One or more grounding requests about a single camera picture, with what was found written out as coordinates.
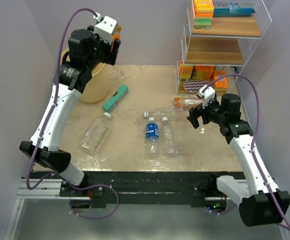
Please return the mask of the orange juice bottle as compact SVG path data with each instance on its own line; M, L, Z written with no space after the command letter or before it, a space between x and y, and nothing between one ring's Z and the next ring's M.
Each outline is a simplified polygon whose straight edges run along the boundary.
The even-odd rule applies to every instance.
M115 40L120 40L120 33L121 33L122 27L121 25L117 25L115 33L112 36L112 44L111 44L111 51L113 51L114 49L114 44L115 44Z

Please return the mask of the orange label clear bottle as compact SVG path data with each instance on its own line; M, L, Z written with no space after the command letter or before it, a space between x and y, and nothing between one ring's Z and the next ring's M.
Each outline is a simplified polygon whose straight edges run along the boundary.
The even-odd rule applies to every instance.
M196 108L202 103L202 100L199 98L184 98L184 97L175 97L174 106L176 109L191 109Z

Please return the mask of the large clear square bottle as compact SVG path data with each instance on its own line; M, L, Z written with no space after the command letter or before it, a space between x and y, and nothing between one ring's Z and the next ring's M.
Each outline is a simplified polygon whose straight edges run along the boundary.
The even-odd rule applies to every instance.
M97 151L108 133L111 117L110 113L105 112L92 121L79 142L79 147L84 153L92 156Z

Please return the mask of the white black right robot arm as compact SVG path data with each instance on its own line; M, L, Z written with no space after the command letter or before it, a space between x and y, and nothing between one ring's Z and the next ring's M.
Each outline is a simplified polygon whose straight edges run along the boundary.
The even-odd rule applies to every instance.
M208 183L208 192L215 197L222 193L238 206L241 220L247 227L280 224L282 214L290 205L290 195L281 191L266 170L256 145L252 142L254 133L250 124L241 119L241 99L238 95L226 93L218 101L214 93L198 93L202 102L189 110L188 120L193 127L213 122L236 154L245 176L247 186L243 187L234 177L220 175Z

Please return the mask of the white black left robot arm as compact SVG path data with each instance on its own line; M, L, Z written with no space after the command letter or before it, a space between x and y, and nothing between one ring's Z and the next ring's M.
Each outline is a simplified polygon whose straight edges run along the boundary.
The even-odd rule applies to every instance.
M68 38L68 49L61 51L52 93L37 130L19 149L34 164L51 169L71 183L71 191L84 196L89 184L85 174L71 162L71 154L60 149L64 128L87 83L99 64L115 65L121 44L119 32L97 33L94 27L77 29Z

